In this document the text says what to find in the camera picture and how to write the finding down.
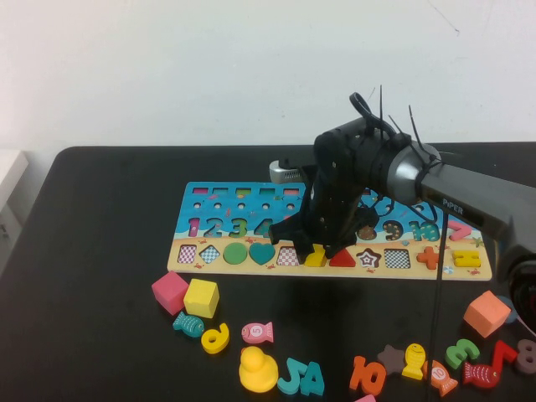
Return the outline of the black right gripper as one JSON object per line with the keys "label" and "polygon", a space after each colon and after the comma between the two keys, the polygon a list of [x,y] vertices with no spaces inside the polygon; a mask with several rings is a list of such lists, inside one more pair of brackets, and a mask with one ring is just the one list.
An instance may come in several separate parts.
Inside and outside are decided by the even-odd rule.
{"label": "black right gripper", "polygon": [[271,167],[270,178],[278,184],[306,184],[299,211],[270,227],[271,243],[292,242],[300,265],[314,244],[323,245],[326,257],[332,259],[356,243],[363,227],[373,228],[379,222],[376,209],[360,203],[363,187],[346,179],[330,180],[318,167]]}

